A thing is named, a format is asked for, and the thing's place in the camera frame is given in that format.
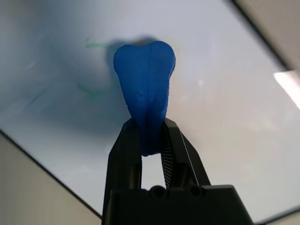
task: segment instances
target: white board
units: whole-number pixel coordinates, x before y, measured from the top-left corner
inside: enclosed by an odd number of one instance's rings
[[[110,48],[145,38],[175,51],[167,116],[212,184],[233,184],[254,221],[300,203],[300,111],[225,1],[0,4],[0,127],[98,212],[108,153],[130,117]],[[163,182],[153,174],[144,187]]]

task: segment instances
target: black edge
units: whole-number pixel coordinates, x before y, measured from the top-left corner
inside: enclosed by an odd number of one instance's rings
[[[280,219],[283,219],[285,217],[288,217],[294,213],[300,213],[300,206],[296,207],[296,208],[292,208],[288,211],[285,211],[283,213],[280,213],[280,214],[277,214],[275,216],[272,216],[268,219],[265,219],[265,220],[262,220],[261,222],[257,222],[256,225],[267,225],[267,224],[270,224],[270,223],[273,223],[277,220],[280,220]]]
[[[13,144],[20,152],[22,152],[26,157],[28,157],[34,164],[36,164],[40,169],[42,169],[46,174],[48,174],[52,179],[54,179],[59,185],[61,185],[66,191],[68,191],[74,198],[76,198],[81,204],[88,208],[92,213],[102,220],[102,215],[95,211],[91,206],[89,206],[82,198],[75,194],[71,189],[69,189],[65,184],[63,184],[59,179],[57,179],[50,171],[48,171],[43,165],[41,165],[34,157],[32,157],[27,151],[21,148],[16,142],[14,142],[6,133],[0,130],[0,134],[4,136],[11,144]]]
[[[255,24],[253,18],[251,18],[251,16],[239,4],[239,0],[228,0],[228,2],[233,6],[238,14],[241,15],[245,22],[250,26],[252,31],[258,36],[260,41],[264,43],[265,47],[271,53],[276,63],[282,68],[282,72],[294,70],[293,66],[279,53],[279,51],[271,43],[271,41],[266,38],[266,36],[262,32],[262,29],[260,29],[259,26]]]

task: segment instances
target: gray wall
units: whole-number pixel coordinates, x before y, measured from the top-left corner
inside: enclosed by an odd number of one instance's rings
[[[0,136],[1,225],[100,225],[101,220]]]

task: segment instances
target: screw hole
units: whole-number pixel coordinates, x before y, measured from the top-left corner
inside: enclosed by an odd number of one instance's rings
[[[166,198],[166,190],[161,186],[154,186],[151,188],[150,193],[153,198],[163,200]]]

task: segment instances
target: green marker drawing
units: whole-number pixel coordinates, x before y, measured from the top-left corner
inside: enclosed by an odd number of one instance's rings
[[[113,45],[106,45],[102,43],[89,43],[89,40],[90,40],[89,37],[85,40],[86,48],[104,48],[104,49],[117,50],[117,48],[114,47]]]
[[[110,91],[116,89],[116,85],[113,85],[110,89],[108,90],[100,90],[100,91],[94,91],[91,90],[90,88],[88,88],[86,85],[82,84],[82,83],[77,83],[77,88],[79,90],[81,90],[82,92],[84,92],[85,94],[87,94],[87,98],[89,98],[90,100],[95,100],[96,98],[103,96],[106,93],[109,93]]]

